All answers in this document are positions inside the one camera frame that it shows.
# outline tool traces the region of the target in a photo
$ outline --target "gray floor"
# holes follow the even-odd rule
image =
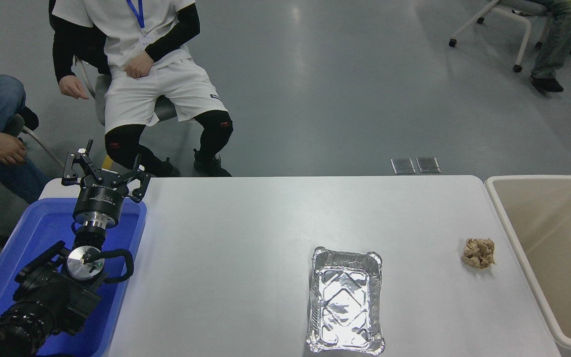
[[[201,0],[202,33],[189,43],[234,120],[222,151],[234,176],[392,176],[390,158],[436,156],[442,174],[482,180],[519,174],[571,175],[571,56],[561,94],[528,83],[543,20],[523,72],[512,71],[523,29],[489,15],[450,35],[482,0]],[[60,156],[97,141],[91,101],[58,92],[45,1],[0,0],[0,73],[20,79],[36,131]],[[201,128],[164,122],[143,144],[194,176]],[[61,172],[27,138],[30,156]],[[0,235],[26,205],[0,186]]]

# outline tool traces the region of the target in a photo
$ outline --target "blue plastic bin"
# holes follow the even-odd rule
[[[0,315],[14,304],[12,296],[19,286],[14,282],[14,276],[30,260],[59,240],[64,241],[68,248],[72,246],[74,234],[70,226],[75,203],[74,198],[46,198],[32,203],[25,210],[0,254]],[[136,204],[126,199],[118,226],[107,230],[103,250],[127,248],[135,259],[145,229],[146,215],[144,203]],[[122,258],[105,262],[109,276],[119,276],[126,271]],[[137,262],[134,269],[139,269]],[[82,332],[75,336],[63,332],[48,337],[38,354],[68,353],[76,357],[101,357],[114,334],[127,282],[103,284],[97,290],[102,300],[87,319]]]

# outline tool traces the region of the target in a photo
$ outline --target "aluminum foil tray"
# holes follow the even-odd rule
[[[312,256],[310,321],[312,352],[346,350],[379,355],[385,350],[379,302],[382,258],[320,246]]]

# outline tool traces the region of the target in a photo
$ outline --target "white shorts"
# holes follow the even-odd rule
[[[105,94],[105,133],[127,124],[156,124],[154,108],[161,95],[175,105],[177,121],[207,111],[227,111],[204,68],[193,59],[182,59],[152,68],[147,77],[139,79],[125,72],[114,75]]]

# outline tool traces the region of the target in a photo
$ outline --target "blue jeans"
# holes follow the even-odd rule
[[[4,131],[10,119],[24,106],[23,84],[9,75],[0,75],[0,132]],[[39,199],[49,180],[28,158],[19,167],[0,162],[0,182],[27,203]]]
[[[547,7],[550,27],[532,69],[536,78],[554,78],[571,49],[571,0],[531,0]]]

